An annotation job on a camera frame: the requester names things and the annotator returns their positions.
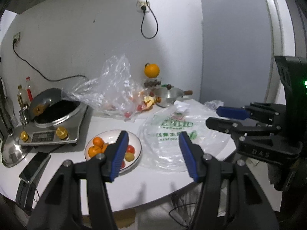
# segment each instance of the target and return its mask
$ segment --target white table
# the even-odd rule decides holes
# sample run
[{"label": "white table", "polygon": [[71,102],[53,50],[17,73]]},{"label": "white table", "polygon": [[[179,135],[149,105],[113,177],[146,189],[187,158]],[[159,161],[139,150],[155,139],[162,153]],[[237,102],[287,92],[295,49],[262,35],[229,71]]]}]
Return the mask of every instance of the white table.
[{"label": "white table", "polygon": [[[187,100],[191,104],[202,106],[195,100]],[[88,141],[95,135],[112,129],[128,130],[137,134],[139,127],[144,123],[148,115],[160,110],[158,106],[139,115],[134,123],[123,122],[111,118],[95,117],[86,115],[83,125],[89,123],[89,127],[82,127],[80,131],[80,139],[76,147],[63,146],[58,151],[51,154],[51,158],[42,174],[37,186],[37,190],[41,195],[48,185],[49,181],[60,167],[64,160],[70,159],[74,163],[85,161],[84,148]],[[14,167],[6,168],[0,164],[0,188],[3,194],[9,199],[15,201],[18,185],[20,182],[19,174],[33,158],[38,151],[50,151],[54,147],[39,147],[32,150],[24,160]],[[235,150],[235,145],[230,139],[225,149],[217,156],[219,160],[224,160]],[[186,185],[193,180],[189,177],[188,172],[168,173],[147,169],[138,165],[131,172],[121,175],[115,179],[113,183],[107,183],[106,187],[113,211],[124,210],[139,205],[143,205],[164,196],[167,196]],[[88,214],[86,181],[81,181],[81,207],[82,214]]]}]

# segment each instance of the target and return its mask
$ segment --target plate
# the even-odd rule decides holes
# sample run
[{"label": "plate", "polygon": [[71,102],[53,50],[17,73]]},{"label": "plate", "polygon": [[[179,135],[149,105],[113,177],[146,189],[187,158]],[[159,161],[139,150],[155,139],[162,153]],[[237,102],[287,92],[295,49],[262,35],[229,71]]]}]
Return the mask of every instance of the plate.
[{"label": "plate", "polygon": [[[116,142],[116,140],[117,140],[117,138],[118,138],[118,136],[119,136],[121,131],[122,130],[105,131],[105,132],[102,132],[102,133],[98,134],[95,137],[101,137],[104,142],[109,143],[109,144],[113,144],[113,143]],[[141,141],[139,140],[139,138],[135,134],[133,134],[133,133],[131,133],[129,131],[127,131],[127,132],[128,132],[128,136],[129,136],[129,144],[132,145],[135,148],[135,154],[134,154],[135,158],[131,162],[127,162],[126,160],[124,160],[125,167],[123,169],[121,169],[119,173],[122,173],[122,172],[124,172],[126,170],[129,170],[132,167],[134,167],[135,165],[137,165],[137,163],[138,163],[137,161],[140,158],[141,153],[142,153],[142,145],[141,145]],[[93,146],[93,139],[95,137],[93,137],[88,142],[87,146],[85,147],[84,156],[85,156],[85,159],[87,161],[89,159],[91,159],[89,157],[89,155],[88,155],[88,149]]]}]

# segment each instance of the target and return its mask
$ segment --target pot lid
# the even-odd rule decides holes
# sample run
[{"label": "pot lid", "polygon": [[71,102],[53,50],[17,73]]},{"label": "pot lid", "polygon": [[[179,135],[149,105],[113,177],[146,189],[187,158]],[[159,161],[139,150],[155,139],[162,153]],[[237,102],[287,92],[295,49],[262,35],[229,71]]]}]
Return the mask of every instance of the pot lid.
[{"label": "pot lid", "polygon": [[16,127],[14,133],[5,138],[2,143],[2,163],[5,167],[15,166],[32,150],[30,146],[19,145],[19,137],[22,131],[22,126]]}]

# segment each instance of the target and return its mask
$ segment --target black cable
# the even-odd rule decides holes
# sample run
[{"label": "black cable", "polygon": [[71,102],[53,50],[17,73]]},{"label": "black cable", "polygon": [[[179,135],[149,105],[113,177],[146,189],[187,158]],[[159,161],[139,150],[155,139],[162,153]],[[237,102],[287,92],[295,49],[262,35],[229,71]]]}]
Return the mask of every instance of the black cable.
[{"label": "black cable", "polygon": [[148,1],[147,1],[147,0],[145,0],[145,1],[146,1],[146,4],[147,4],[147,6],[148,6],[150,12],[153,14],[154,19],[155,19],[156,24],[157,24],[157,31],[156,31],[156,33],[154,34],[154,36],[153,36],[153,37],[146,37],[146,36],[144,35],[144,33],[143,33],[143,23],[144,23],[146,8],[145,8],[145,9],[142,9],[142,10],[143,10],[143,20],[142,20],[142,24],[141,24],[141,33],[142,33],[142,36],[143,36],[145,39],[150,40],[150,39],[153,39],[153,38],[157,35],[158,30],[159,30],[159,25],[158,25],[158,20],[157,20],[157,18],[156,18],[156,16],[155,16],[154,12],[151,10],[151,8],[150,8],[150,6],[149,6],[149,4],[148,4]]},{"label": "black cable", "polygon": [[173,208],[171,211],[168,212],[168,215],[169,215],[177,224],[179,224],[180,226],[182,226],[182,227],[184,227],[184,228],[188,228],[189,225],[187,225],[187,224],[186,224],[186,225],[183,225],[183,224],[181,224],[180,222],[178,222],[178,221],[171,215],[171,212],[174,211],[174,210],[176,210],[176,209],[178,209],[178,208],[182,208],[182,207],[189,206],[189,205],[195,205],[195,204],[197,204],[197,202],[188,203],[188,204],[184,204],[184,205],[180,205],[180,206],[178,206],[178,207],[175,207],[175,208]]},{"label": "black cable", "polygon": [[53,150],[49,151],[49,154],[55,152],[56,150],[58,150],[59,148],[61,148],[61,147],[64,146],[64,145],[65,145],[65,144],[61,144],[61,145],[55,147]]},{"label": "black cable", "polygon": [[66,79],[70,79],[70,78],[75,78],[75,77],[82,77],[82,78],[85,78],[86,80],[88,80],[88,78],[82,74],[79,74],[79,75],[73,75],[73,76],[68,76],[68,77],[65,77],[65,78],[62,78],[62,79],[48,79],[45,75],[43,75],[39,70],[37,70],[34,66],[32,66],[29,62],[27,62],[25,59],[21,58],[19,56],[18,53],[16,53],[15,51],[15,43],[16,41],[13,41],[13,51],[14,53],[21,59],[23,60],[24,62],[26,62],[30,67],[32,67],[35,71],[37,71],[45,80],[48,80],[50,82],[58,82],[58,81],[62,81],[62,80],[66,80]]},{"label": "black cable", "polygon": [[35,189],[35,190],[36,190],[36,193],[37,193],[37,195],[38,195],[38,200],[39,200],[39,199],[40,199],[39,192],[38,192],[38,190],[37,190],[37,189]]}]

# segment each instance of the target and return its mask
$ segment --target wall socket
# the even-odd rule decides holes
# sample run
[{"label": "wall socket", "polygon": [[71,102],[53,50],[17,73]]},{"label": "wall socket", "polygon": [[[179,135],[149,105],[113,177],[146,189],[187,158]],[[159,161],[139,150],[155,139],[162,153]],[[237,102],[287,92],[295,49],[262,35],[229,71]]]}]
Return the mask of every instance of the wall socket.
[{"label": "wall socket", "polygon": [[143,10],[141,9],[142,6],[146,6],[146,13],[149,13],[149,8],[147,6],[147,3],[146,1],[137,1],[136,2],[136,10],[139,12],[139,13],[143,13]]},{"label": "wall socket", "polygon": [[14,39],[16,39],[16,43],[18,43],[20,41],[20,32],[18,32],[17,34],[14,35],[13,40]]}]

